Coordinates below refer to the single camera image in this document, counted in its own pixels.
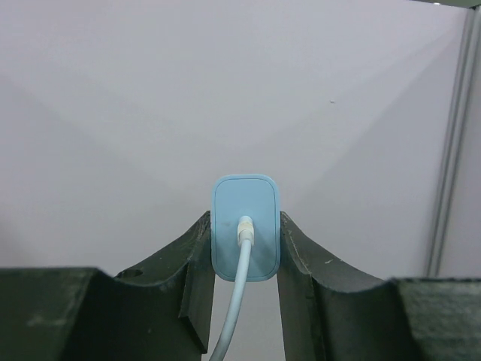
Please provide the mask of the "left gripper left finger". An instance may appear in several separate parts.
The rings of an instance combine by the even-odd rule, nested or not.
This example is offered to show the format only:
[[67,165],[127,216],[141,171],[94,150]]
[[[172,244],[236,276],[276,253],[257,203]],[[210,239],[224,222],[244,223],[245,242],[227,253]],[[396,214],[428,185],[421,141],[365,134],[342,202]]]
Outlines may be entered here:
[[4,268],[3,360],[199,360],[215,274],[210,214],[143,261],[98,268]]

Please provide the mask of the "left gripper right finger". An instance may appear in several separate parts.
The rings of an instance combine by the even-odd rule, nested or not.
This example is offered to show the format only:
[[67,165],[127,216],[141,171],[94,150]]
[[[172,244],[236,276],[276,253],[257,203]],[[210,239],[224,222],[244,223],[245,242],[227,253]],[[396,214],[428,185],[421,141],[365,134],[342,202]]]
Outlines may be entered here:
[[287,360],[478,360],[477,278],[382,280],[280,216],[277,272]]

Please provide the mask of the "blue charger plug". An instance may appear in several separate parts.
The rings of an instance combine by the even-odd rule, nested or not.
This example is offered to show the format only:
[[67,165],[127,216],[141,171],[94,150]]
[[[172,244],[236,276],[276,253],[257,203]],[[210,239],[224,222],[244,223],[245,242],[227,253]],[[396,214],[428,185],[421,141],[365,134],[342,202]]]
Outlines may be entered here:
[[211,261],[216,274],[234,281],[241,245],[251,243],[248,282],[272,278],[280,266],[280,196],[263,174],[232,174],[213,186]]

